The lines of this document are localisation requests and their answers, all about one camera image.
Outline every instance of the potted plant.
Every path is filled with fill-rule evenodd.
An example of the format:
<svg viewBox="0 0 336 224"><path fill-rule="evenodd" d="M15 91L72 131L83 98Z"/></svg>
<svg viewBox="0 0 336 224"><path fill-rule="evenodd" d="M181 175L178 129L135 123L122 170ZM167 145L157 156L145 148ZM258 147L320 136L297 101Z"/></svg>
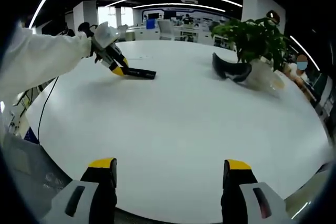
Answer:
<svg viewBox="0 0 336 224"><path fill-rule="evenodd" d="M262 57L273 66L273 71L282 70L284 57L288 54L288 39L279 31L271 18L265 17L257 20L249 19L241 22L231 19L225 24L216 26L212 37L219 35L236 47L238 62L247 62L252 65L252 72L248 79L252 83L269 81L271 66L260 61Z"/></svg>

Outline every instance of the blue chair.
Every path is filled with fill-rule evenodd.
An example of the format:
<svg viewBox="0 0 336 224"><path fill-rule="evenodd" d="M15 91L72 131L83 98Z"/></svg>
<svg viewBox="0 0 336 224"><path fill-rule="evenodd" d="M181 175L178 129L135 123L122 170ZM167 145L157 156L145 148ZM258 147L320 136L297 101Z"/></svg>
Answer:
<svg viewBox="0 0 336 224"><path fill-rule="evenodd" d="M147 19L146 21L146 29L154 29L155 28L155 18Z"/></svg>

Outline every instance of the table surface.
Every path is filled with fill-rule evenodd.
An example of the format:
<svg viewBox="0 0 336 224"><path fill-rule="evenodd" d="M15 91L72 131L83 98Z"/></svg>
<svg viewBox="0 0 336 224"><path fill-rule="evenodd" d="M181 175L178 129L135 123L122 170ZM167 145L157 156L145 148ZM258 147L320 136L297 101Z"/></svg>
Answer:
<svg viewBox="0 0 336 224"><path fill-rule="evenodd" d="M118 160L118 207L174 223L222 221L223 164L249 164L282 198L325 162L323 126L303 93L283 74L279 98L221 80L212 53L233 51L183 41L118 43L129 64L155 80L113 75L92 58L61 76L45 107L40 142L73 179L89 163ZM37 133L52 82L27 111Z"/></svg>

